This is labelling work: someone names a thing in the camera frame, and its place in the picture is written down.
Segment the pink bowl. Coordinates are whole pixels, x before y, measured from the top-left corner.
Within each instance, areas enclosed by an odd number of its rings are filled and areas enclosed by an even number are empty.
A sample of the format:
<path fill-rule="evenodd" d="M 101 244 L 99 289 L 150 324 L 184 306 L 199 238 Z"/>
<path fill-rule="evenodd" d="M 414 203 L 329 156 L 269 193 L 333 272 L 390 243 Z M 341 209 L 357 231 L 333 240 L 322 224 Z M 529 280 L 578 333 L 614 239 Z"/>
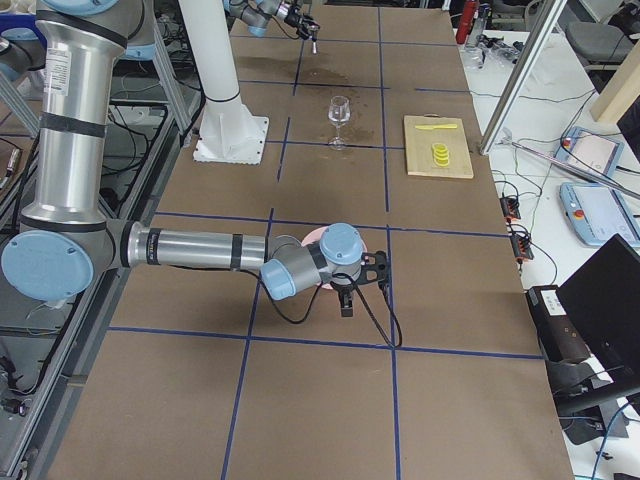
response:
<path fill-rule="evenodd" d="M 318 227 L 315 230 L 309 232 L 301 241 L 301 245 L 306 246 L 313 242 L 319 241 L 321 239 L 322 234 L 328 228 L 328 226 Z M 363 251 L 366 250 L 366 243 L 362 240 L 362 248 Z M 325 283 L 322 285 L 322 288 L 325 290 L 333 290 L 333 287 L 329 283 Z"/>

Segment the blue storage bin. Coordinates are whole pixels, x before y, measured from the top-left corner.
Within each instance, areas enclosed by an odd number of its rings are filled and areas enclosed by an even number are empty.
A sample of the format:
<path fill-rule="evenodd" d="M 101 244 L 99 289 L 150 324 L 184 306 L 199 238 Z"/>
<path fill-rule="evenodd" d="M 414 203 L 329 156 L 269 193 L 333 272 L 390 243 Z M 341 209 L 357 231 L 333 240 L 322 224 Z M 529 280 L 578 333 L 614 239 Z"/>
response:
<path fill-rule="evenodd" d="M 36 26 L 36 16 L 29 13 L 1 13 L 1 35 L 8 40 L 34 40 L 42 45 L 46 39 Z"/>

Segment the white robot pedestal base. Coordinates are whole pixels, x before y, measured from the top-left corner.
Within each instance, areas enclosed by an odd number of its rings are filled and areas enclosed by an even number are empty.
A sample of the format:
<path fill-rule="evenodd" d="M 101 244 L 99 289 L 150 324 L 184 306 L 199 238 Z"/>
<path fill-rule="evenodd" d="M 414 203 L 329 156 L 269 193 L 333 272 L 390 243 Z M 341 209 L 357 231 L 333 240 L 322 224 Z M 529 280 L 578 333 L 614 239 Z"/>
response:
<path fill-rule="evenodd" d="M 269 119 L 252 115 L 242 101 L 223 3 L 184 0 L 179 6 L 206 100 L 194 159 L 257 165 Z"/>

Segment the yellow plastic knife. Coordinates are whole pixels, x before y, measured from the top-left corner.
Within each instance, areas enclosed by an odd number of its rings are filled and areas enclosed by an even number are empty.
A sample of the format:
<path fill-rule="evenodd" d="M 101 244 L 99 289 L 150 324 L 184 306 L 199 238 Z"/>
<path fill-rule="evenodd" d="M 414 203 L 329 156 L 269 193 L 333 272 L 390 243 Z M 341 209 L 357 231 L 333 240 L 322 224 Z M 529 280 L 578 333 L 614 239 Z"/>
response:
<path fill-rule="evenodd" d="M 456 123 L 441 123 L 441 124 L 416 124 L 414 129 L 421 131 L 434 131 L 434 130 L 455 130 L 458 128 Z"/>

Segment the blue teach pendant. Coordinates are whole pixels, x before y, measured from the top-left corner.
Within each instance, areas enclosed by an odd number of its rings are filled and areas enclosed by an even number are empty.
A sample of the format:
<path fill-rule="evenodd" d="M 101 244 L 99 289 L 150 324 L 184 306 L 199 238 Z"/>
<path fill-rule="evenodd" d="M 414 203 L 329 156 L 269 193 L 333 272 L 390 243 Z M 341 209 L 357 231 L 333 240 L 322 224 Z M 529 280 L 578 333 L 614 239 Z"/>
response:
<path fill-rule="evenodd" d="M 611 176 L 623 150 L 621 141 L 574 126 L 562 137 L 555 158 L 590 173 Z"/>
<path fill-rule="evenodd" d="M 559 198 L 570 225 L 585 245 L 599 247 L 619 234 L 632 247 L 639 247 L 639 224 L 613 189 L 565 182 L 560 185 Z"/>

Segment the red cylinder bottle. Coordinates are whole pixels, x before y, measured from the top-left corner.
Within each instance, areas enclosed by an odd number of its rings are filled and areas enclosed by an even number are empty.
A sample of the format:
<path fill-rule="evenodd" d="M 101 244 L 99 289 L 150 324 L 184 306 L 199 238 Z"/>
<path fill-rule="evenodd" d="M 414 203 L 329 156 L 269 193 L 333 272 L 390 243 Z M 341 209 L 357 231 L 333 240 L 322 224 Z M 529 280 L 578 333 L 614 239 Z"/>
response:
<path fill-rule="evenodd" d="M 479 6 L 478 0 L 466 0 L 460 15 L 456 31 L 456 43 L 463 45 L 470 34 L 474 16 Z"/>

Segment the aluminium frame post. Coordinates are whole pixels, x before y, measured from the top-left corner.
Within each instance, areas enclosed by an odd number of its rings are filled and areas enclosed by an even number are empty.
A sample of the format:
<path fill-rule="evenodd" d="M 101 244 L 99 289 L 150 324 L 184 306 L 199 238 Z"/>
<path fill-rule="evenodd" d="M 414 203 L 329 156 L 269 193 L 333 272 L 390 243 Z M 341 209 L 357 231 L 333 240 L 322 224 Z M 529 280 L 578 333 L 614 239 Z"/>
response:
<path fill-rule="evenodd" d="M 523 52 L 517 61 L 505 89 L 490 118 L 489 124 L 479 146 L 479 152 L 487 155 L 495 144 L 498 134 L 507 120 L 527 78 L 553 31 L 567 1 L 548 0 L 542 2 L 542 8 L 525 42 Z"/>

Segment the far blue teach pendant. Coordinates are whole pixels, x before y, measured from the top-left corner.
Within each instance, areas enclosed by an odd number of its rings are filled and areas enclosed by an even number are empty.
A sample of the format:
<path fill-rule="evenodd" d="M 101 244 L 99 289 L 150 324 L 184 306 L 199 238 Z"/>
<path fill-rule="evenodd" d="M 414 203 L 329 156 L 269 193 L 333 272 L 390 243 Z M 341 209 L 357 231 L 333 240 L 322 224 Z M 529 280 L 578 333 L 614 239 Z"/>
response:
<path fill-rule="evenodd" d="M 611 176 L 623 150 L 621 141 L 574 126 L 562 137 L 555 158 L 590 173 Z"/>

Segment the black monitor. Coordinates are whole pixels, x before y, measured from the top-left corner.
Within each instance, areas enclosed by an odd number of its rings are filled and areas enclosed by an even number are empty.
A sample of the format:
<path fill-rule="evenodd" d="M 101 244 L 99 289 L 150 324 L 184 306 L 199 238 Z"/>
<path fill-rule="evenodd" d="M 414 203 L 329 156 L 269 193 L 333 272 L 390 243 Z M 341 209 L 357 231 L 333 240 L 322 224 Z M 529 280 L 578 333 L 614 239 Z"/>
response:
<path fill-rule="evenodd" d="M 639 254 L 616 234 L 557 290 L 569 319 L 615 380 L 639 375 Z"/>

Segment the bamboo cutting board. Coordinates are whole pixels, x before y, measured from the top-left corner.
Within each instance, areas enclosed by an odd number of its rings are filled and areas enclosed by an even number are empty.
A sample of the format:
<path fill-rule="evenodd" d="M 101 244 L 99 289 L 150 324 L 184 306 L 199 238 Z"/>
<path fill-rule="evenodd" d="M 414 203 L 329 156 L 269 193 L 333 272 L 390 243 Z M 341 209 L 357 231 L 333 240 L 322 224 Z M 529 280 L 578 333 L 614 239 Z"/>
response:
<path fill-rule="evenodd" d="M 403 125 L 408 175 L 451 179 L 474 177 L 461 119 L 405 115 Z"/>

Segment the clear wine glass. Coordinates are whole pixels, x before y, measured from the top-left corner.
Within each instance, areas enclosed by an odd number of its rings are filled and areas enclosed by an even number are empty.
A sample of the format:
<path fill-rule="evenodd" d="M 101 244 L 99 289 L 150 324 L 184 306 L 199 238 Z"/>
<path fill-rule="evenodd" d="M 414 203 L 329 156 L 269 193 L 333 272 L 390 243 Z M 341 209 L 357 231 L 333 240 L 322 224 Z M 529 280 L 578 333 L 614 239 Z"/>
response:
<path fill-rule="evenodd" d="M 350 100 L 345 96 L 334 96 L 331 98 L 328 119 L 335 128 L 335 136 L 329 141 L 329 146 L 334 150 L 342 150 L 345 142 L 341 137 L 341 128 L 350 120 Z"/>

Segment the grey office chair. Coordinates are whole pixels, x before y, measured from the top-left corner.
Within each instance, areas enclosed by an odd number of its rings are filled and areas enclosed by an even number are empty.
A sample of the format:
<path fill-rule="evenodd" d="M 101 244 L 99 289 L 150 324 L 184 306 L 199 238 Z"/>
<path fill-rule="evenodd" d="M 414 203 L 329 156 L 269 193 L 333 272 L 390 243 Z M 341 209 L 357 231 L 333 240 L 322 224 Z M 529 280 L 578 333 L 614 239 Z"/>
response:
<path fill-rule="evenodd" d="M 620 64 L 639 35 L 638 1 L 581 1 L 594 21 L 569 22 L 564 29 L 574 52 L 594 64 Z"/>

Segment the steel double jigger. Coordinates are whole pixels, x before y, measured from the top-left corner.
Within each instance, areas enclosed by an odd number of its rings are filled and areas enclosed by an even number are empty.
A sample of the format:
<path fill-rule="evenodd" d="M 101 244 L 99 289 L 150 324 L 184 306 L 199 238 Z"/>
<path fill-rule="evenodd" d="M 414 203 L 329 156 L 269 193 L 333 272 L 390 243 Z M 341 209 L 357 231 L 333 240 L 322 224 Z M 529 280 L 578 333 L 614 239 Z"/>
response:
<path fill-rule="evenodd" d="M 311 34 L 311 45 L 312 45 L 312 55 L 317 55 L 318 53 L 318 47 L 317 47 L 317 33 L 312 33 Z"/>

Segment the near blue teach pendant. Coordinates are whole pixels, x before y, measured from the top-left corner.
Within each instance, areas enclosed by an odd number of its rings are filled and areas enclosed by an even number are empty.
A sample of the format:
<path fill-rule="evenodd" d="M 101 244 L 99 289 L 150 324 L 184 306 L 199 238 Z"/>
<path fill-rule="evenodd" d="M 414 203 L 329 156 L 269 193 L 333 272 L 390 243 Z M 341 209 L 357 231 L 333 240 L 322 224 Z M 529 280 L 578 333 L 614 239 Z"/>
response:
<path fill-rule="evenodd" d="M 639 224 L 613 189 L 565 182 L 560 185 L 559 198 L 570 225 L 585 245 L 599 247 L 619 234 L 632 247 L 639 247 Z"/>

